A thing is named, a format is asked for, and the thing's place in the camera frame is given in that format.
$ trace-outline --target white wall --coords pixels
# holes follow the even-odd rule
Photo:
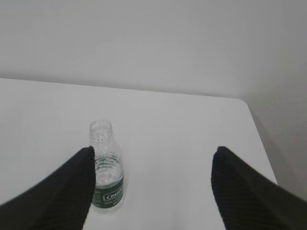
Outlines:
[[[0,0],[0,77],[239,97],[307,200],[306,0]]]

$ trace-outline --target white table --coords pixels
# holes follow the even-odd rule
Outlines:
[[[113,124],[128,188],[114,215],[90,210],[85,230],[223,230],[210,182],[218,146],[276,182],[243,101],[0,79],[0,204],[88,146],[98,118]]]

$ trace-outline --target bottle mouth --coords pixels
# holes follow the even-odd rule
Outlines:
[[[113,136],[112,125],[108,120],[95,120],[90,125],[90,137],[97,142],[104,142]]]

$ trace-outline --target plastic water bottle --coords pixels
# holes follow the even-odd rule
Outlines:
[[[96,172],[92,207],[101,213],[115,212],[123,204],[124,170],[109,121],[101,119],[91,123],[90,145],[95,150]]]

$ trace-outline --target green bottle label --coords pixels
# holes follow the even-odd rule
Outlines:
[[[110,188],[95,188],[92,204],[98,208],[109,208],[117,205],[124,194],[124,177]]]

